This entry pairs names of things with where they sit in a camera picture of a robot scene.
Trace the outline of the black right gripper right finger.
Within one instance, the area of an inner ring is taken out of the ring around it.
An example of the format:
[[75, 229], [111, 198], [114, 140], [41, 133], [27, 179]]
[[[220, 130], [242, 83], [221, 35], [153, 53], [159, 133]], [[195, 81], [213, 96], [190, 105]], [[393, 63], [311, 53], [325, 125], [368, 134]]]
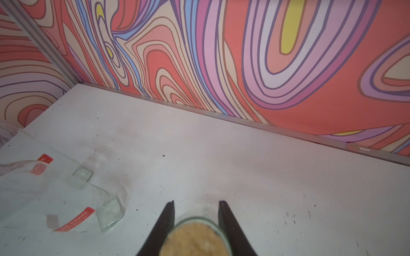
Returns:
[[219, 201], [218, 226], [226, 235], [234, 256], [257, 256], [226, 201]]

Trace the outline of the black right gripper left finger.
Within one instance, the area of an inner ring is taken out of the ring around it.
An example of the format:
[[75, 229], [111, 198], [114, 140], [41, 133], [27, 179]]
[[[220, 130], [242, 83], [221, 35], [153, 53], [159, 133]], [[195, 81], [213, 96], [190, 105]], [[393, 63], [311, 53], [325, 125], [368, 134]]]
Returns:
[[153, 226], [137, 256], [158, 256], [162, 245], [175, 225], [175, 204], [168, 202]]

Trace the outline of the clear square bottle with cork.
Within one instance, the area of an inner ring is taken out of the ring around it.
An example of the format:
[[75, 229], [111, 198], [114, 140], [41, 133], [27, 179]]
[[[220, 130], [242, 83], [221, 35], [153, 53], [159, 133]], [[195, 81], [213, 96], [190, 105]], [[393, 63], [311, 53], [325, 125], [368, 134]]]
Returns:
[[160, 256], [232, 256], [227, 236], [212, 221], [202, 217], [187, 218], [166, 236]]

